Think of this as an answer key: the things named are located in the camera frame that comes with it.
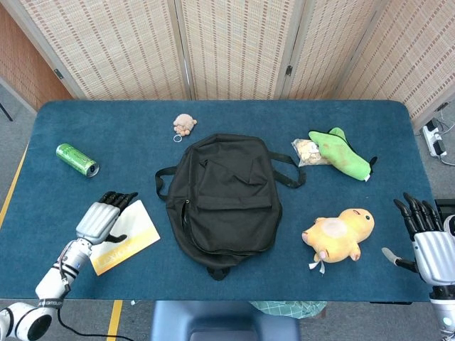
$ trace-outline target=woven panel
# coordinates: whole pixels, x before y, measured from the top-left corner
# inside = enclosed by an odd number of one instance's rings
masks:
[[[46,102],[72,98],[2,5],[0,32],[0,77],[24,100],[38,110]]]
[[[294,0],[182,1],[196,99],[273,98]]]
[[[289,98],[331,98],[372,18],[375,1],[314,2]]]
[[[394,99],[416,119],[455,83],[455,1],[392,0],[342,86],[345,99]]]
[[[21,0],[89,99],[183,99],[166,0]]]

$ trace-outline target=green plush toy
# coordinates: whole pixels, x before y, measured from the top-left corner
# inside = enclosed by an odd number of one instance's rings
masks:
[[[335,168],[357,180],[368,181],[373,172],[371,166],[377,158],[372,158],[370,162],[363,160],[352,149],[341,128],[333,128],[328,133],[310,131],[308,135],[318,145],[321,155]]]

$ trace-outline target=blue tablecloth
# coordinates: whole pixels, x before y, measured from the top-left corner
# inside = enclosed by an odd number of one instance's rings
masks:
[[[173,142],[173,120],[189,113],[198,124]],[[174,239],[155,172],[178,163],[193,142],[214,133],[262,138],[269,149],[296,159],[291,142],[309,129],[339,126],[364,158],[378,157],[367,182],[332,166],[307,166],[307,181],[292,190],[277,183],[283,217],[276,244],[214,281]],[[100,164],[85,178],[55,156],[69,143]],[[276,165],[295,176],[290,166]],[[431,291],[418,275],[393,266],[387,246],[412,259],[409,237],[392,200],[403,191],[432,201],[405,107],[391,101],[51,102],[38,113],[16,190],[0,230],[0,297],[32,298],[42,276],[75,238],[86,209],[108,190],[139,192],[161,240],[107,273],[82,270],[69,298],[249,301],[426,301]],[[372,212],[376,226],[354,262],[310,271],[314,251],[301,232],[316,217],[349,207]]]

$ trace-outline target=power strip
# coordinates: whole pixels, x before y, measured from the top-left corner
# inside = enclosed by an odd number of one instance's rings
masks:
[[[434,119],[423,126],[422,133],[424,134],[431,156],[442,157],[447,155],[446,147],[444,147],[439,128]]]

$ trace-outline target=black backpack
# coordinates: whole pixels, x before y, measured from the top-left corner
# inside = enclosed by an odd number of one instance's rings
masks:
[[[294,165],[299,179],[273,169],[270,159]],[[168,195],[162,195],[161,176],[174,174]],[[232,134],[196,142],[177,166],[155,174],[156,193],[166,201],[180,248],[218,281],[230,267],[273,245],[282,216],[275,180],[297,188],[305,173],[290,156],[268,151],[261,139]]]

